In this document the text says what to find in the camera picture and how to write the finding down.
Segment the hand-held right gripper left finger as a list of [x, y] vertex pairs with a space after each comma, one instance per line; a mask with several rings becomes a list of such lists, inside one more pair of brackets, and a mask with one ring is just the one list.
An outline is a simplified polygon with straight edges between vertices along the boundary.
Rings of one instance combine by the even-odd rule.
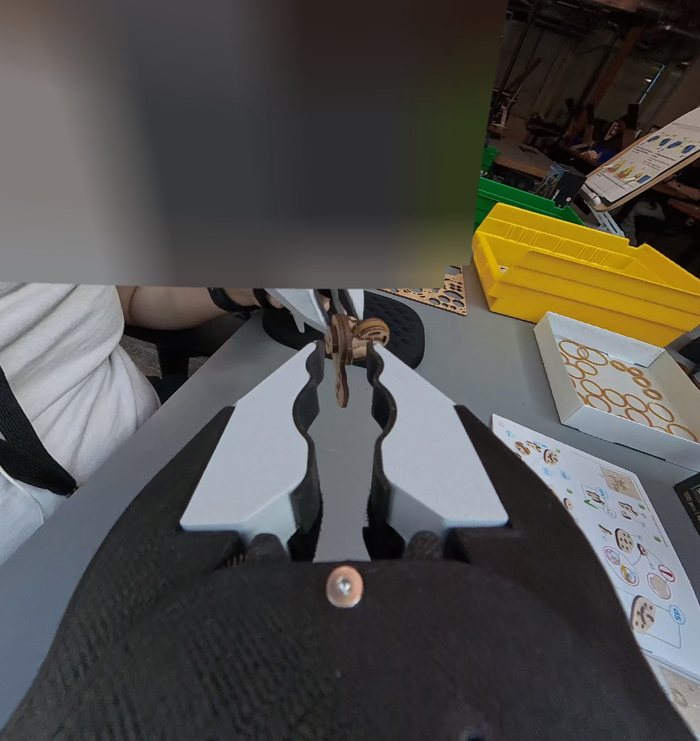
[[323, 516], [314, 442], [325, 350], [312, 342], [229, 408], [231, 415], [181, 515], [184, 531], [272, 535], [312, 561]]

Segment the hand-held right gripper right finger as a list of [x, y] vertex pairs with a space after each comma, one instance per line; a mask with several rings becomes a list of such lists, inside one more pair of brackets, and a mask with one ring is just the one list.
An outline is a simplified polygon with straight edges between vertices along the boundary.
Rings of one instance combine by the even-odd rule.
[[376, 342], [365, 364], [380, 426], [364, 528], [371, 559], [400, 558], [419, 533], [444, 544], [456, 528], [507, 525], [456, 404]]

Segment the wooden model assembly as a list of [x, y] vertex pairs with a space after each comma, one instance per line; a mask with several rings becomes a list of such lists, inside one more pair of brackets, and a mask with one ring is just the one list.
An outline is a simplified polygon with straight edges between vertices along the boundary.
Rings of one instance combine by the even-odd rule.
[[386, 346], [389, 339], [389, 326], [379, 318], [358, 320], [342, 313], [332, 316], [325, 335], [325, 348], [333, 361], [336, 401], [341, 408], [347, 407], [349, 398], [346, 366], [365, 360], [369, 343]]

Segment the person's left forearm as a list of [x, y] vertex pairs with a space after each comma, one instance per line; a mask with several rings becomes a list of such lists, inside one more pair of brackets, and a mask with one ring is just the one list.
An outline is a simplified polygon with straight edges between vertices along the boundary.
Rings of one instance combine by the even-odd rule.
[[227, 315], [207, 288], [116, 286], [127, 325], [154, 330], [184, 330]]

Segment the perforated wooden parts sheet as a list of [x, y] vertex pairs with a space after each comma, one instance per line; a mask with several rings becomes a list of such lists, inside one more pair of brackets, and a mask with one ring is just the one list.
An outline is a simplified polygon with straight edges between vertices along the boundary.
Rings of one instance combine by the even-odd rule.
[[380, 289], [380, 291], [432, 308], [445, 310], [457, 316], [466, 316], [467, 302], [462, 270], [463, 268], [460, 265], [448, 266], [441, 288]]

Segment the black wristband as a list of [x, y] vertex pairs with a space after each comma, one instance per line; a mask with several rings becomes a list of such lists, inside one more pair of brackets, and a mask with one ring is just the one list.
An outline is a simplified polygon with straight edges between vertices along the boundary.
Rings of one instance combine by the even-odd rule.
[[254, 311], [258, 310], [260, 305], [242, 305], [237, 301], [234, 301], [228, 294], [225, 288], [207, 288], [208, 295], [210, 296], [213, 303], [220, 309], [231, 316], [235, 316], [241, 320], [247, 320]]

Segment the black mesh wrist rest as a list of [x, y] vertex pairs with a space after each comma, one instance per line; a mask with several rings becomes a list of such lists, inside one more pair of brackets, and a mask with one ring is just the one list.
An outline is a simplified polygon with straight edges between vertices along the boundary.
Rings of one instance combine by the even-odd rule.
[[[425, 328], [419, 315], [405, 303], [390, 296], [364, 292], [364, 319], [383, 320], [390, 330], [386, 349], [402, 362], [416, 369], [425, 354]], [[293, 350], [325, 339], [323, 332], [312, 327], [299, 331], [294, 317], [286, 309], [264, 310], [262, 327], [268, 337]]]

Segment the folded assembly booklet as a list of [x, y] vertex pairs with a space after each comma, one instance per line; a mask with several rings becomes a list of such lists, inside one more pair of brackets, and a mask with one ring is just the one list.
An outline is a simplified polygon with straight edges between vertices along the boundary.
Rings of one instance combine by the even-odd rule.
[[659, 685], [700, 739], [700, 604], [638, 477], [496, 414], [492, 431], [574, 519]]

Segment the white cardboard box tray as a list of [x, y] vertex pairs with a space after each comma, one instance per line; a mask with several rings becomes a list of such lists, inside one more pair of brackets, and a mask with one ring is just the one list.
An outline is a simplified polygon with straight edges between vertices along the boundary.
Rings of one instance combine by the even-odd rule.
[[534, 335], [558, 415], [564, 425], [602, 440], [648, 453], [680, 467], [700, 471], [700, 442], [681, 440], [631, 421], [619, 421], [610, 415], [576, 412], [577, 402], [569, 387], [555, 337], [559, 335], [573, 338], [604, 349], [620, 359], [649, 367], [666, 384], [670, 393], [675, 395], [682, 411], [687, 413], [688, 421], [696, 423], [700, 432], [700, 390], [664, 349], [552, 312], [546, 313], [535, 325]]

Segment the large green plastic bin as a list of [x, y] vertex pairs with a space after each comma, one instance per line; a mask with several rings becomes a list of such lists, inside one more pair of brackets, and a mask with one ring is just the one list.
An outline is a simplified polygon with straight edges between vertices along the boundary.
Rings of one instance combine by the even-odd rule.
[[497, 203], [557, 218], [575, 225], [584, 225], [582, 219], [570, 206], [559, 207], [551, 199], [480, 177], [475, 205], [474, 231]]

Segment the wooden sheet with rings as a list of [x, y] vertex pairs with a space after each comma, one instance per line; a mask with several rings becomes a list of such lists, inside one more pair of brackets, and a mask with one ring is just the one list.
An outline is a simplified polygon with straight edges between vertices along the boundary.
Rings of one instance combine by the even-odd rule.
[[557, 335], [556, 344], [577, 402], [589, 411], [631, 421], [681, 440], [700, 442], [697, 424], [649, 368], [579, 340]]

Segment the person's white t-shirt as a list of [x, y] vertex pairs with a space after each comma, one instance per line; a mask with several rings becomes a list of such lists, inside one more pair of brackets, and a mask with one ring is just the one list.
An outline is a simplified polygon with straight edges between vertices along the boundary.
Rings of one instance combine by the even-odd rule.
[[0, 283], [0, 366], [77, 485], [160, 407], [120, 347], [123, 329], [113, 286]]

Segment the small black box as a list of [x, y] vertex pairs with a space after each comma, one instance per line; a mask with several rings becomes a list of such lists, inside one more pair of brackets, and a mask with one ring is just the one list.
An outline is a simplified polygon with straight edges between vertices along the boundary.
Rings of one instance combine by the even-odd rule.
[[567, 164], [553, 162], [534, 193], [553, 201], [558, 208], [565, 208], [571, 204], [585, 181], [586, 174]]

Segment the wooden document stand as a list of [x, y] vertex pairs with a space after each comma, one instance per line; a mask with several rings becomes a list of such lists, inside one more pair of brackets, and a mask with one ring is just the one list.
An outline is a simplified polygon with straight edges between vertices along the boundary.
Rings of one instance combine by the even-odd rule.
[[625, 149], [601, 164], [585, 180], [580, 195], [597, 211], [610, 211], [662, 184], [700, 158], [700, 147], [666, 148], [643, 144]]

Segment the printed instruction sheet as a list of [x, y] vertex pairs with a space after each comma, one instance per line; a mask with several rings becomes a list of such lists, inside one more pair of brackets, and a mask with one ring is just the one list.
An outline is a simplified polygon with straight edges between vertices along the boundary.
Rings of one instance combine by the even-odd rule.
[[671, 154], [674, 154], [674, 150], [678, 147], [687, 145], [700, 147], [700, 107], [680, 116], [659, 130], [642, 137], [627, 148], [637, 144], [643, 144], [646, 147], [660, 150], [666, 148]]

